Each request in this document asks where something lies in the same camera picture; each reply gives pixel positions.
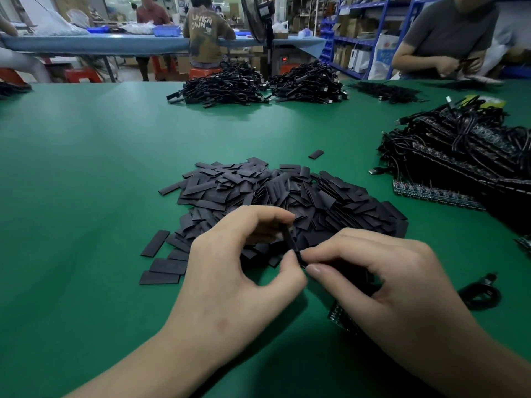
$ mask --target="table leg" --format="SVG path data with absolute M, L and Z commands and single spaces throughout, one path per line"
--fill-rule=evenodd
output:
M 105 68 L 107 68 L 107 73 L 109 73 L 110 81 L 116 82 L 116 79 L 113 75 L 113 70 L 110 69 L 109 60 L 107 60 L 107 56 L 103 56 L 103 62 L 105 63 Z

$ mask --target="fingernail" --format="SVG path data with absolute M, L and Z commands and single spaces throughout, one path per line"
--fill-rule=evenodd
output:
M 309 264 L 306 267 L 306 272 L 310 274 L 311 276 L 318 276 L 321 273 L 321 268 L 319 268 L 316 264 Z

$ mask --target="fan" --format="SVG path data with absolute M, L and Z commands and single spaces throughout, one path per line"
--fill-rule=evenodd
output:
M 242 0 L 242 8 L 253 38 L 258 43 L 265 41 L 267 46 L 267 72 L 268 76 L 271 76 L 274 38 L 272 18 L 275 14 L 275 4 L 271 0 L 264 2 L 260 2 L 260 0 Z

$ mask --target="hand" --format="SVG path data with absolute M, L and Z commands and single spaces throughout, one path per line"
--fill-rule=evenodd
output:
M 463 69 L 463 72 L 467 75 L 477 74 L 480 72 L 481 67 L 483 66 L 484 59 L 479 58 L 477 60 L 474 60 Z
M 439 75 L 444 78 L 457 71 L 459 60 L 445 56 L 435 57 L 435 68 Z
M 282 208 L 243 206 L 192 244 L 183 287 L 161 333 L 186 344 L 212 370 L 240 353 L 288 306 L 307 279 L 293 251 L 267 286 L 257 286 L 240 265 L 242 247 L 277 238 L 278 225 L 295 215 Z
M 488 339 L 424 243 L 343 229 L 304 250 L 302 256 L 308 263 L 318 263 L 308 265 L 308 274 L 373 341 L 443 393 L 452 387 L 448 372 L 468 366 L 462 358 L 476 354 L 477 344 Z M 383 281 L 383 287 L 372 297 L 363 294 L 336 269 L 321 264 L 334 260 L 366 267 Z

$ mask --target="red stool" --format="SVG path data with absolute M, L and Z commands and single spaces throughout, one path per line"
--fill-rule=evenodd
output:
M 10 68 L 0 68 L 0 79 L 15 85 L 24 85 L 26 83 L 14 69 Z
M 188 77 L 190 79 L 194 78 L 201 78 L 206 77 L 207 75 L 213 74 L 213 73 L 219 73 L 221 72 L 221 68 L 190 68 L 190 72 L 188 73 Z
M 280 66 L 280 74 L 282 75 L 285 73 L 289 73 L 292 68 L 295 68 L 298 66 L 300 66 L 300 64 L 282 64 L 282 66 Z
M 71 84 L 78 84 L 81 82 L 80 79 L 88 79 L 93 83 L 101 83 L 101 79 L 96 70 L 88 67 L 66 69 L 65 77 Z
M 171 67 L 170 70 L 173 72 L 177 71 L 177 66 L 175 65 L 175 61 L 173 60 L 173 57 L 170 57 L 171 60 Z M 160 74 L 165 74 L 168 72 L 166 68 L 162 68 L 160 66 L 160 60 L 159 56 L 151 56 L 151 64 L 153 65 L 153 70 L 155 71 L 155 80 L 159 80 Z

